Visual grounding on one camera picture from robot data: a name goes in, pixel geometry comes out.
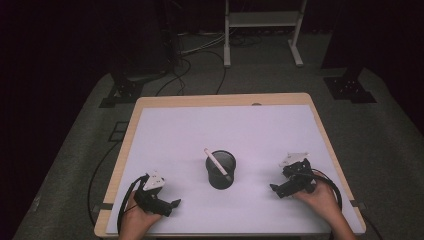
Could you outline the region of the black stand with flat base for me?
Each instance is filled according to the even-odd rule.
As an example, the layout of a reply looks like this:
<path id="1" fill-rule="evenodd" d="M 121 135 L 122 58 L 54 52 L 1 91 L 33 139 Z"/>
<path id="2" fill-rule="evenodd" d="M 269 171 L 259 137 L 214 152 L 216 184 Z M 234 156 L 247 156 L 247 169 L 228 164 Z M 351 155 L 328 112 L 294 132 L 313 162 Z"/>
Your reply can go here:
<path id="1" fill-rule="evenodd" d="M 108 95 L 102 99 L 100 108 L 135 103 L 145 84 L 168 73 L 169 62 L 167 59 L 130 58 L 123 53 L 116 53 L 109 58 L 108 67 L 113 85 Z"/>

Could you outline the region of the person's right hand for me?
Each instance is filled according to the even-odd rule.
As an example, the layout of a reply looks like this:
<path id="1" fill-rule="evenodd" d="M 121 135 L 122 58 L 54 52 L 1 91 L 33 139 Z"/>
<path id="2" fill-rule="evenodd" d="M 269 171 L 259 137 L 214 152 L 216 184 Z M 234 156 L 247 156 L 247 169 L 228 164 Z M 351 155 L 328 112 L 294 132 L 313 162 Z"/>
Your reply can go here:
<path id="1" fill-rule="evenodd" d="M 345 221 L 332 188 L 323 180 L 316 180 L 312 193 L 299 191 L 294 194 L 294 197 L 310 206 L 332 228 Z"/>

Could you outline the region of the white table mat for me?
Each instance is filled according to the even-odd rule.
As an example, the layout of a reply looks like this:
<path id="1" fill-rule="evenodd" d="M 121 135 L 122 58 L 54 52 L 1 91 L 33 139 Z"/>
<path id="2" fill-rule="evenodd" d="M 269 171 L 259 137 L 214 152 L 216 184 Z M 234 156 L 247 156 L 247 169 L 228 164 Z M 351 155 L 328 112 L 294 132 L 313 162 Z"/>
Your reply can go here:
<path id="1" fill-rule="evenodd" d="M 210 185 L 205 148 L 235 157 L 229 188 Z M 150 229 L 152 236 L 326 233 L 326 222 L 307 205 L 270 187 L 284 183 L 280 164 L 288 153 L 308 153 L 313 168 L 341 182 L 308 105 L 145 108 L 115 202 L 136 178 L 157 171 L 165 180 L 160 198 L 181 203 Z"/>

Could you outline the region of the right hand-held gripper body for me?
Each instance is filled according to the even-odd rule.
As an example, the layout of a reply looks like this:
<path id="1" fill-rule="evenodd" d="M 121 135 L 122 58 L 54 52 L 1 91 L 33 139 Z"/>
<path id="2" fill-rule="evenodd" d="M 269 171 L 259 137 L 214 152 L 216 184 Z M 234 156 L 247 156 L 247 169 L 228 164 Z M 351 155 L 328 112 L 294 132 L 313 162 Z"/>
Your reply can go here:
<path id="1" fill-rule="evenodd" d="M 282 174 L 287 178 L 286 182 L 290 184 L 288 188 L 292 188 L 294 194 L 299 191 L 307 193 L 314 191 L 313 172 L 308 156 L 308 153 L 288 153 L 280 164 L 283 168 Z"/>

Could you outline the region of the person's left hand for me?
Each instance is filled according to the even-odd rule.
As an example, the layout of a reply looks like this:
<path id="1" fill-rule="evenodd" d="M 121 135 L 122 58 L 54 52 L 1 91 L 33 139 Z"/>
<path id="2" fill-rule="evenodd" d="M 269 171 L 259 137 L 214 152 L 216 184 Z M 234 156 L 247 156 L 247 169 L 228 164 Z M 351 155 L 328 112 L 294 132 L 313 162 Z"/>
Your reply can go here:
<path id="1" fill-rule="evenodd" d="M 147 231 L 161 219 L 161 215 L 146 213 L 140 208 L 134 200 L 135 192 L 131 192 L 128 204 L 124 210 L 124 214 L 121 220 L 120 232 L 122 230 L 136 230 Z"/>

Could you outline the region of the black mesh pen holder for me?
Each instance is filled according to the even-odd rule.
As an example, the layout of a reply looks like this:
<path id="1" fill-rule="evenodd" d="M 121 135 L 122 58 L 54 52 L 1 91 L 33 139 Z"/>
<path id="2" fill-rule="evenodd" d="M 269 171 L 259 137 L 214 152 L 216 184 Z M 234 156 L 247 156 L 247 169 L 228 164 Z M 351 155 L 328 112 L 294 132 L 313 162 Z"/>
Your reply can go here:
<path id="1" fill-rule="evenodd" d="M 214 151 L 212 155 L 226 171 L 226 175 L 219 170 L 210 158 L 207 158 L 205 166 L 208 173 L 208 181 L 215 189 L 227 189 L 233 184 L 235 179 L 234 174 L 236 169 L 236 159 L 230 152 L 225 150 Z"/>

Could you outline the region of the black stand with square base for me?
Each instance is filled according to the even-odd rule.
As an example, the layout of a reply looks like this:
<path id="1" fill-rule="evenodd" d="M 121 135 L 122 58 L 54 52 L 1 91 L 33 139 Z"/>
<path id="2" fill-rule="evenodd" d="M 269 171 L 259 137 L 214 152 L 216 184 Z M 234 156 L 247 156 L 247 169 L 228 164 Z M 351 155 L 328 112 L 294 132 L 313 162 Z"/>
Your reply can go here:
<path id="1" fill-rule="evenodd" d="M 366 47 L 360 4 L 361 0 L 342 0 L 322 68 L 345 67 L 346 70 L 341 76 L 325 77 L 324 82 L 335 100 L 375 103 L 375 98 L 359 81 Z"/>

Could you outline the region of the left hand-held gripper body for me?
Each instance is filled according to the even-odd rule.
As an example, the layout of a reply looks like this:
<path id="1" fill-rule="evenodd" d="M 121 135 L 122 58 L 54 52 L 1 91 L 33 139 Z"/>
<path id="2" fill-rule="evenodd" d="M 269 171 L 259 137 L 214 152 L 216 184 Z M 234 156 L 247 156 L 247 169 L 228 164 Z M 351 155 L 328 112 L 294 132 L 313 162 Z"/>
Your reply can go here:
<path id="1" fill-rule="evenodd" d="M 171 209 L 168 202 L 158 197 L 164 185 L 165 181 L 157 171 L 146 173 L 140 178 L 134 195 L 137 205 L 147 212 L 159 215 L 163 214 L 164 209 Z"/>

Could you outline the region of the white pen with pink end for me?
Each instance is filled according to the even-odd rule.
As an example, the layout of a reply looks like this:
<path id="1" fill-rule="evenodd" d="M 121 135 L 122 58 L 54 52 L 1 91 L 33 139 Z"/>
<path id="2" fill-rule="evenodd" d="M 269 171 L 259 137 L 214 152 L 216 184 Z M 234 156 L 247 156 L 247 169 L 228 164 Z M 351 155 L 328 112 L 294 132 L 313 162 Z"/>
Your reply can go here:
<path id="1" fill-rule="evenodd" d="M 209 157 L 209 159 L 214 163 L 214 165 L 218 168 L 218 170 L 222 173 L 222 175 L 226 178 L 228 182 L 231 182 L 233 179 L 227 173 L 227 171 L 223 168 L 223 166 L 219 163 L 219 161 L 215 158 L 215 156 L 207 149 L 204 149 L 205 154 Z"/>

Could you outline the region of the white metal stand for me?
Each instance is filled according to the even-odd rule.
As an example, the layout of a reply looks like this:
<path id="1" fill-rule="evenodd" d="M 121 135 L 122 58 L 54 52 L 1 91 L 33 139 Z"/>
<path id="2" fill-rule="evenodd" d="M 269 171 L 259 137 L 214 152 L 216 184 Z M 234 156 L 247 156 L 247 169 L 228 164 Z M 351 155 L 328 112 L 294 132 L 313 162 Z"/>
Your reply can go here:
<path id="1" fill-rule="evenodd" d="M 293 56 L 295 65 L 302 67 L 303 60 L 297 48 L 305 9 L 308 0 L 301 0 L 296 11 L 271 11 L 271 12 L 231 12 L 229 0 L 225 1 L 224 20 L 224 47 L 223 65 L 231 66 L 230 30 L 234 28 L 259 28 L 259 27 L 293 27 L 294 33 L 288 40 L 288 46 Z"/>

